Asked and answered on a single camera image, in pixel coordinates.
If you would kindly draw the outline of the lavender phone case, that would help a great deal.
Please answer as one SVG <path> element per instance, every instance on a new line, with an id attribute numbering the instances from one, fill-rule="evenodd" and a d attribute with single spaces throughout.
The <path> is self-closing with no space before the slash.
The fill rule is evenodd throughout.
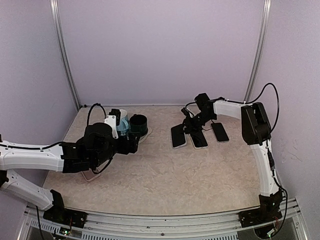
<path id="1" fill-rule="evenodd" d="M 171 145 L 173 149 L 184 147 L 187 144 L 186 136 L 184 133 L 183 124 L 178 124 L 170 129 Z"/>

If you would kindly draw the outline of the white phone case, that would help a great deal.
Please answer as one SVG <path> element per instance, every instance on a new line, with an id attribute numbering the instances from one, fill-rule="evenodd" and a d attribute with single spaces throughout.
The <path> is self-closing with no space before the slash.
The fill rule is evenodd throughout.
<path id="1" fill-rule="evenodd" d="M 203 149 L 208 147 L 208 142 L 202 131 L 190 133 L 189 136 L 195 149 Z"/>

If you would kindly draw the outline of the silver-edged black smartphone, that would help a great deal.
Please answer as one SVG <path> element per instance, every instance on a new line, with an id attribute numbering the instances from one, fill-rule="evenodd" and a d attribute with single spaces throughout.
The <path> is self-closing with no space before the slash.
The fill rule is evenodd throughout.
<path id="1" fill-rule="evenodd" d="M 212 122 L 211 128 L 218 143 L 225 143 L 230 140 L 222 123 Z"/>

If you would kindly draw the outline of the pink phone case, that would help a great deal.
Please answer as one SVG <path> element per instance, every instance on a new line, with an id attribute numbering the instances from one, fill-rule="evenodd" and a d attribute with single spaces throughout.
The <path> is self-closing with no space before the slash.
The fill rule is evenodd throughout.
<path id="1" fill-rule="evenodd" d="M 93 171 L 91 169 L 87 170 L 87 171 L 82 171 L 81 174 L 82 174 L 84 180 L 87 182 L 91 182 L 101 175 L 100 173 L 99 174 L 93 173 Z"/>

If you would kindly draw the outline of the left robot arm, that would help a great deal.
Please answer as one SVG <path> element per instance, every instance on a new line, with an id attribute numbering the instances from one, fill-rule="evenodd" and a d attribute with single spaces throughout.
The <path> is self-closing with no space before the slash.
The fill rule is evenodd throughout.
<path id="1" fill-rule="evenodd" d="M 63 223 L 70 218 L 61 194 L 44 189 L 23 177 L 16 169 L 36 169 L 73 174 L 107 167 L 116 154 L 134 154 L 138 150 L 140 133 L 114 137 L 115 130 L 108 124 L 97 122 L 85 128 L 77 142 L 57 142 L 49 146 L 17 145 L 8 141 L 0 144 L 0 189 L 12 193 L 39 209 L 49 211 Z"/>

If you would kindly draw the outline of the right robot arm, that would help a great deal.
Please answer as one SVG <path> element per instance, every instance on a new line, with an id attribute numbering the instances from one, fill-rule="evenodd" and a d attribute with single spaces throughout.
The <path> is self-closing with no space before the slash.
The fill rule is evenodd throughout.
<path id="1" fill-rule="evenodd" d="M 199 113 L 193 114 L 188 106 L 196 104 Z M 185 115 L 182 122 L 185 134 L 202 133 L 207 122 L 217 120 L 218 116 L 227 116 L 241 120 L 241 135 L 250 146 L 254 155 L 260 182 L 260 207 L 256 218 L 266 222 L 280 211 L 283 190 L 280 187 L 272 155 L 270 125 L 266 110 L 261 102 L 237 102 L 218 97 L 209 99 L 206 93 L 198 94 L 194 101 L 181 109 Z"/>

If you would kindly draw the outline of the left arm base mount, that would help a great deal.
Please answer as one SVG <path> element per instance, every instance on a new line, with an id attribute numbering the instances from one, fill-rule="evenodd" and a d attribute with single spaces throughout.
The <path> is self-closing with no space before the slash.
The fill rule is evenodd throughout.
<path id="1" fill-rule="evenodd" d="M 43 213 L 43 218 L 45 220 L 81 229 L 84 228 L 87 216 L 88 214 L 83 211 L 58 208 L 56 206 L 51 207 Z"/>

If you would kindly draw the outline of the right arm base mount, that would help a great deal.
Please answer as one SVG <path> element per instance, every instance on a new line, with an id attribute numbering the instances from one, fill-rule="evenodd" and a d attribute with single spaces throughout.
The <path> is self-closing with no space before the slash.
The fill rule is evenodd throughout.
<path id="1" fill-rule="evenodd" d="M 281 219 L 282 213 L 279 209 L 271 212 L 262 210 L 261 207 L 240 211 L 238 213 L 239 221 L 242 228 L 260 225 L 268 222 L 275 221 L 276 218 Z"/>

